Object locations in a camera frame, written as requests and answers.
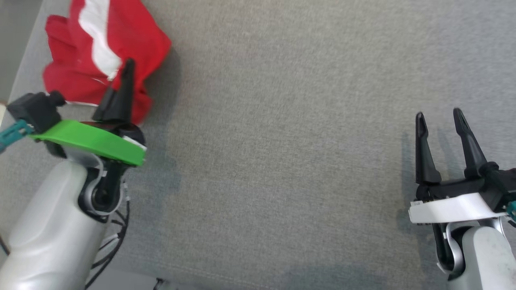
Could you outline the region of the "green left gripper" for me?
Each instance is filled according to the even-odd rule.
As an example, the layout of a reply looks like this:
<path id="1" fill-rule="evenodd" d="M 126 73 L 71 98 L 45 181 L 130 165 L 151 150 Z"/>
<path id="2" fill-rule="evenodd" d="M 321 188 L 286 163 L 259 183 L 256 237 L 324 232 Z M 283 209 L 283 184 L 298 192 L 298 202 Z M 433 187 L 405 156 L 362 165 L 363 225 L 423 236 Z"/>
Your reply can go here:
<path id="1" fill-rule="evenodd" d="M 93 121 L 108 121 L 109 112 L 116 95 L 116 117 L 122 122 L 131 122 L 134 99 L 135 61 L 128 58 L 119 72 L 120 86 L 116 92 L 108 87 L 92 116 Z M 73 147 L 87 153 L 118 160 L 131 166 L 142 166 L 146 150 L 129 137 L 93 127 L 76 120 L 62 120 L 41 134 L 31 134 L 34 140 L 50 141 L 63 147 Z"/>

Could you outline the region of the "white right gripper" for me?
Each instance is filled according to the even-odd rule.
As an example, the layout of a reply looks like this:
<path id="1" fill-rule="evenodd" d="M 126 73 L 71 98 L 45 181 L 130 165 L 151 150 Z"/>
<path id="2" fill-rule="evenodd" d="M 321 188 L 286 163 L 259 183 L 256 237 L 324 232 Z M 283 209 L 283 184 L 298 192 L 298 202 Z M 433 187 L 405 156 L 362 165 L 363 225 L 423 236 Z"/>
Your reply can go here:
<path id="1" fill-rule="evenodd" d="M 466 168 L 463 179 L 441 182 L 428 145 L 424 114 L 415 116 L 415 198 L 408 209 L 413 224 L 443 224 L 507 216 L 502 205 L 487 192 L 481 168 L 488 163 L 459 107 L 453 109 L 457 134 L 461 138 Z"/>

